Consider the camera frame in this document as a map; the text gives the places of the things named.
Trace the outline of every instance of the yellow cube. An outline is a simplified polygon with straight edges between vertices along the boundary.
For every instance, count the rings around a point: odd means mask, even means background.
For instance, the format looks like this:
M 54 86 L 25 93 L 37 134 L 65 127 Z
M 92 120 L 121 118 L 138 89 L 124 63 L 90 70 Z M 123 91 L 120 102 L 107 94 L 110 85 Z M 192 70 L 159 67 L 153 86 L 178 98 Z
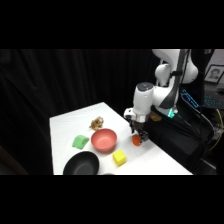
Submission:
M 126 155 L 121 150 L 118 150 L 113 154 L 113 160 L 117 166 L 121 166 L 126 162 Z

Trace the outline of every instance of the green light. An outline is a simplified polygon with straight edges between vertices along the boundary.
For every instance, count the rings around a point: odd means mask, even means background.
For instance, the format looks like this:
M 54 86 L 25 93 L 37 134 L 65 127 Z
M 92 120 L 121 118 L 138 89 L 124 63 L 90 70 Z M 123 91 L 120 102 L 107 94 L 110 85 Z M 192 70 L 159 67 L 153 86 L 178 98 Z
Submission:
M 171 109 L 170 109 L 170 112 L 169 112 L 169 114 L 168 114 L 168 117 L 173 118 L 174 116 L 175 116 L 175 114 L 174 114 L 174 112 L 173 112 L 173 109 L 171 108 Z

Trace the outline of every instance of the brown stuffed toy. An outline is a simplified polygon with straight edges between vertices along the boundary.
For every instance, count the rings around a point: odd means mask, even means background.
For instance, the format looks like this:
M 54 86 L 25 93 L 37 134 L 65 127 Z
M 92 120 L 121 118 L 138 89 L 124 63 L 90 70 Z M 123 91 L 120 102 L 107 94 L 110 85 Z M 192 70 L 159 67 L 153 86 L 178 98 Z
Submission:
M 98 117 L 96 120 L 92 121 L 90 128 L 95 131 L 98 131 L 103 126 L 103 118 Z

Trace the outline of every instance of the green sponge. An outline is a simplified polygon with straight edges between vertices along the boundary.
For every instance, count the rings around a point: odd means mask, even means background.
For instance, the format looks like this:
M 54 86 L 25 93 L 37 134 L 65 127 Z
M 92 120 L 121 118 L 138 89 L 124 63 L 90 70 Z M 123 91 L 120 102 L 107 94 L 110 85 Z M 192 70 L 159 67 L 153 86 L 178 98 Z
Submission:
M 87 137 L 85 137 L 83 135 L 78 135 L 75 138 L 72 146 L 76 147 L 78 149 L 83 149 L 88 141 L 89 141 L 89 138 L 87 138 Z

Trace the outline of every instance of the bowl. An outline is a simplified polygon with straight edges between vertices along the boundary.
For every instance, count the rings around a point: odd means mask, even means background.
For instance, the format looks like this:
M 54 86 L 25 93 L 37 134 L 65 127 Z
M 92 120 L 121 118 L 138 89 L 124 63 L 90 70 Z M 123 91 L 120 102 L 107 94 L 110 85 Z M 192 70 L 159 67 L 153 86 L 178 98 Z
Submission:
M 68 161 L 63 175 L 97 175 L 99 167 L 99 159 L 94 153 L 81 152 Z
M 117 135 L 111 129 L 100 129 L 96 131 L 91 137 L 93 147 L 101 152 L 111 152 L 117 142 Z

